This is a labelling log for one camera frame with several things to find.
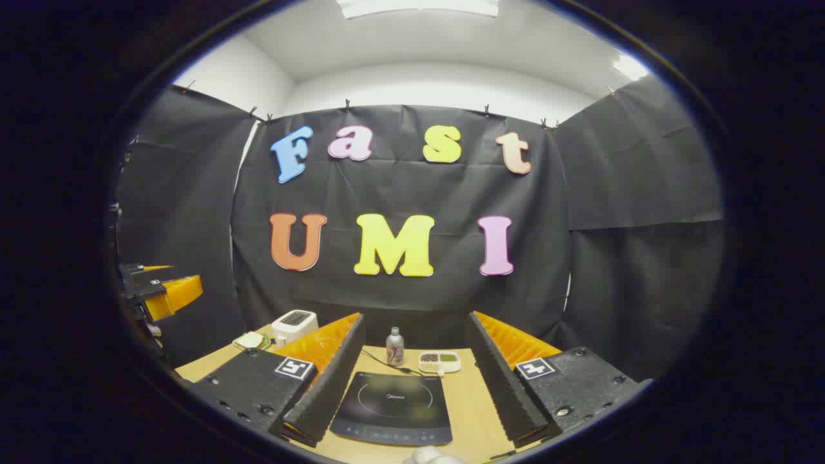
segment white wall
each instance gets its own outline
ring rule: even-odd
[[[570,88],[503,69],[467,64],[405,63],[330,73],[299,83],[281,115],[344,106],[431,105],[513,116],[548,125],[564,121],[595,99]]]
[[[175,81],[230,105],[266,118],[279,116],[295,82],[272,58],[243,34],[204,55]]]

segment letter m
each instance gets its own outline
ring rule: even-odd
[[[430,229],[436,222],[430,216],[411,215],[397,237],[382,215],[360,215],[356,223],[361,227],[361,260],[355,265],[356,273],[370,276],[378,274],[380,267],[375,262],[377,253],[388,274],[395,272],[398,262],[404,256],[404,264],[399,269],[402,276],[432,275]]]

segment ceiling light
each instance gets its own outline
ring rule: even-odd
[[[647,68],[626,54],[621,55],[618,61],[614,61],[613,67],[634,81],[638,81],[639,78],[648,75]]]
[[[399,10],[452,10],[498,16],[498,0],[337,0],[344,17],[352,19]]]

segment induction cooktop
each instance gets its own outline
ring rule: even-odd
[[[329,431],[365,442],[415,447],[453,439],[438,376],[356,372]]]

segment foam letter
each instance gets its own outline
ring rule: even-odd
[[[424,133],[424,158],[430,163],[452,163],[461,156],[461,138],[458,128],[452,125],[434,125]]]
[[[355,266],[356,274],[377,274],[381,270],[375,263],[377,253],[388,274],[395,272],[403,255],[404,264],[399,269],[402,276],[432,275],[430,229],[436,222],[430,216],[411,215],[398,232],[398,237],[393,236],[382,215],[360,215],[356,223],[361,226],[361,260]]]
[[[372,130],[363,125],[350,125],[339,130],[335,139],[329,144],[327,152],[333,158],[350,158],[353,161],[364,161],[370,157],[370,142]]]
[[[479,269],[485,276],[506,276],[513,272],[507,261],[507,228],[513,221],[502,215],[489,215],[478,220],[484,230],[484,264]]]
[[[278,183],[285,183],[306,169],[306,166],[299,163],[295,157],[306,159],[307,143],[304,139],[308,139],[309,137],[312,137],[312,128],[305,125],[283,139],[278,140],[269,148],[270,151],[275,152],[275,156],[278,159],[278,167],[280,168]]]
[[[521,151],[527,149],[527,142],[518,140],[518,134],[507,132],[496,138],[496,143],[502,145],[504,150],[504,165],[516,174],[527,174],[530,171],[530,163],[521,159]]]
[[[304,215],[301,220],[307,226],[307,241],[304,254],[290,253],[290,230],[295,216],[276,214],[269,218],[272,224],[272,259],[278,266],[292,271],[306,271],[318,262],[321,248],[321,226],[327,224],[325,215]]]

